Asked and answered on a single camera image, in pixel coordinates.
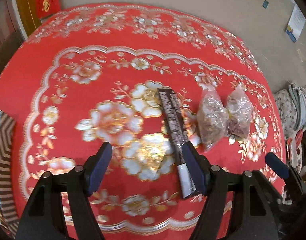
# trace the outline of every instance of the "white flower embroidery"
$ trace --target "white flower embroidery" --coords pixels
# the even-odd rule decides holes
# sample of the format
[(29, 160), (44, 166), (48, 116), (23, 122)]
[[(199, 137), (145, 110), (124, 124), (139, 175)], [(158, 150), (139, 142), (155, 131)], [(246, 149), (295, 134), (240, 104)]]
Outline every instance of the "white flower embroidery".
[(40, 126), (36, 123), (34, 124), (33, 128), (32, 128), (32, 131), (33, 132), (38, 132), (40, 130)]
[(98, 215), (96, 216), (96, 220), (100, 223), (106, 223), (109, 221), (109, 217), (106, 215)]
[(210, 75), (208, 75), (204, 72), (198, 72), (198, 73), (196, 73), (196, 75), (194, 77), (195, 77), (195, 81), (197, 82), (197, 84), (200, 87), (202, 87), (203, 89), (206, 89), (208, 84), (217, 88), (216, 80), (212, 76), (210, 76)]
[(193, 211), (189, 211), (184, 215), (185, 219), (190, 219), (194, 216), (194, 212)]
[(65, 157), (52, 158), (48, 162), (47, 171), (52, 172), (53, 175), (67, 173), (75, 167), (75, 161)]
[(150, 63), (144, 58), (134, 58), (131, 61), (131, 66), (137, 70), (144, 70), (149, 68)]
[(262, 96), (261, 94), (257, 94), (257, 99), (260, 105), (262, 106), (263, 109), (267, 108), (268, 105), (266, 103), (267, 98), (265, 96)]
[(58, 108), (55, 106), (48, 106), (43, 111), (42, 121), (47, 125), (53, 125), (59, 118)]
[(248, 138), (246, 155), (250, 161), (257, 162), (262, 152), (262, 143), (256, 132)]
[(156, 180), (160, 174), (168, 174), (174, 163), (169, 140), (163, 134), (146, 134), (132, 141), (123, 149), (121, 164), (130, 175), (140, 180)]
[(101, 28), (102, 26), (107, 27), (106, 30), (102, 30), (102, 33), (110, 33), (110, 27), (115, 28), (117, 30), (122, 30), (123, 25), (118, 23), (118, 20), (122, 20), (125, 18), (125, 13), (126, 11), (114, 11), (112, 9), (108, 10), (104, 14), (97, 16), (96, 17), (96, 22), (93, 24), (94, 27), (99, 27)]
[(130, 92), (130, 104), (145, 118), (161, 116), (160, 100), (156, 93), (157, 89), (162, 87), (162, 83), (152, 80), (146, 81), (145, 84), (136, 84)]
[(254, 122), (257, 117), (257, 111), (252, 110), (251, 122)]
[(222, 169), (226, 172), (230, 172), (226, 167), (223, 167)]
[(28, 163), (29, 164), (34, 164), (34, 157), (32, 155), (28, 156)]
[(134, 195), (122, 200), (122, 210), (132, 217), (145, 215), (149, 209), (150, 203), (145, 196)]
[(41, 97), (41, 102), (42, 102), (42, 103), (46, 103), (47, 100), (48, 100), (48, 97), (47, 97), (47, 96)]
[(83, 66), (78, 65), (73, 70), (71, 79), (79, 84), (89, 84), (91, 81), (97, 80), (101, 73), (100, 65), (85, 62)]
[(266, 139), (268, 134), (268, 122), (266, 122), (265, 117), (262, 119), (257, 116), (255, 119), (255, 127), (258, 136), (262, 140)]
[(113, 145), (125, 145), (142, 131), (142, 117), (124, 102), (104, 101), (91, 109), (90, 119), (83, 119), (76, 129), (84, 131), (82, 139), (93, 141), (101, 138)]
[(276, 132), (276, 124), (274, 122), (272, 122), (272, 126), (273, 126), (274, 132)]
[(271, 152), (274, 153), (275, 155), (277, 155), (277, 150), (276, 150), (275, 147), (272, 147), (272, 148), (271, 148)]
[(154, 223), (154, 218), (153, 217), (147, 217), (147, 218), (144, 218), (142, 220), (142, 222), (145, 225), (153, 224)]
[(200, 137), (197, 134), (197, 119), (196, 114), (193, 114), (192, 111), (188, 108), (181, 109), (184, 128), (188, 133), (189, 140), (195, 148), (202, 142)]

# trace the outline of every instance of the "plastic bag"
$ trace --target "plastic bag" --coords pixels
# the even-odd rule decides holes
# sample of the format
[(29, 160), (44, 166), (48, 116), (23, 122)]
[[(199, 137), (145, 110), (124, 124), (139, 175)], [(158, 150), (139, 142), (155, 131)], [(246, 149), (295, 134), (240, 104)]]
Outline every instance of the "plastic bag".
[(197, 122), (201, 141), (207, 150), (228, 132), (229, 113), (224, 108), (220, 96), (213, 86), (208, 86), (202, 92)]
[(226, 109), (231, 115), (229, 132), (243, 139), (248, 138), (253, 105), (240, 85), (227, 97)]

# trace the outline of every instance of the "floral pattern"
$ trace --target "floral pattern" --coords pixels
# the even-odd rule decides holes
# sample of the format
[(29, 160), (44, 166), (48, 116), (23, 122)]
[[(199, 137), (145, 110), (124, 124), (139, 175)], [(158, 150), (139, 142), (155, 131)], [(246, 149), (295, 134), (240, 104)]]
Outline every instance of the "floral pattern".
[(144, 58), (134, 58), (132, 59), (131, 66), (135, 69), (147, 69), (149, 68), (150, 63)]
[(246, 143), (246, 155), (251, 161), (257, 162), (258, 158), (261, 156), (261, 152), (262, 152), (261, 140), (258, 134), (254, 132), (248, 138), (248, 141)]
[(101, 75), (102, 71), (100, 69), (99, 64), (85, 62), (83, 66), (77, 65), (72, 72), (71, 79), (79, 84), (89, 84)]
[(130, 196), (122, 201), (122, 210), (132, 217), (145, 215), (149, 209), (150, 203), (142, 195)]
[[(162, 16), (171, 17), (164, 22)], [(27, 42), (40, 42), (41, 39), (52, 37), (68, 37), (71, 32), (85, 30), (87, 33), (100, 32), (110, 34), (112, 29), (121, 31), (133, 28), (134, 34), (145, 34), (152, 39), (158, 39), (159, 35), (176, 35), (179, 42), (190, 43), (194, 48), (201, 49), (211, 44), (215, 53), (223, 55), (228, 60), (236, 57), (241, 64), (249, 69), (261, 72), (258, 63), (251, 52), (233, 34), (195, 17), (187, 17), (183, 14), (156, 9), (148, 9), (137, 5), (99, 5), (95, 7), (73, 8), (55, 14), (54, 19), (38, 28)]]
[(65, 157), (53, 157), (48, 161), (47, 171), (52, 172), (53, 175), (67, 173), (75, 167), (75, 161)]
[(267, 98), (265, 96), (262, 96), (261, 94), (257, 94), (257, 99), (263, 109), (267, 108)]
[(171, 144), (163, 134), (146, 134), (124, 148), (122, 166), (140, 180), (156, 180), (160, 174), (171, 172), (172, 153)]
[(104, 101), (91, 109), (90, 119), (81, 120), (75, 128), (83, 131), (84, 141), (101, 138), (113, 145), (125, 145), (142, 131), (143, 119), (124, 102)]
[(42, 121), (47, 125), (53, 125), (59, 119), (59, 111), (55, 106), (48, 106), (43, 111)]
[(259, 116), (255, 118), (256, 132), (261, 140), (265, 140), (268, 134), (268, 122), (265, 117), (262, 119)]
[(163, 84), (148, 80), (145, 84), (137, 84), (130, 92), (130, 104), (145, 118), (159, 117), (162, 115), (160, 102), (156, 96), (157, 89)]
[(192, 70), (189, 68), (182, 67), (177, 70), (178, 73), (183, 73), (184, 76), (193, 76), (197, 84), (202, 88), (206, 89), (208, 85), (212, 85), (214, 88), (217, 88), (218, 85), (222, 84), (222, 79), (218, 76), (214, 76), (213, 73), (209, 73), (208, 70), (205, 69), (204, 72), (192, 73)]
[(274, 99), (280, 115), (285, 139), (295, 136), (294, 126), (297, 120), (297, 111), (289, 92), (286, 89), (282, 89), (274, 94)]

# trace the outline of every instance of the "poster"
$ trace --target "poster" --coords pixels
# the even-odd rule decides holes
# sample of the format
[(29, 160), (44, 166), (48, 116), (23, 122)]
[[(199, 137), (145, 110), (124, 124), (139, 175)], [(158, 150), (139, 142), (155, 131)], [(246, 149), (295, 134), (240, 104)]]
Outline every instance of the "poster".
[(286, 33), (289, 35), (293, 42), (297, 41), (305, 25), (306, 19), (301, 10), (295, 4), (291, 18), (288, 22)]

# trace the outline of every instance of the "striped box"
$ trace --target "striped box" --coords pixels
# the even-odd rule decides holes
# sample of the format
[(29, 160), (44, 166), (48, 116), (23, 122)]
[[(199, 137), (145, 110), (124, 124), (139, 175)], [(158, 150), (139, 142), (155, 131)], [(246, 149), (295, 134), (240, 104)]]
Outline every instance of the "striped box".
[(19, 224), (11, 186), (11, 139), (15, 120), (0, 110), (0, 224), (7, 227), (11, 236)]

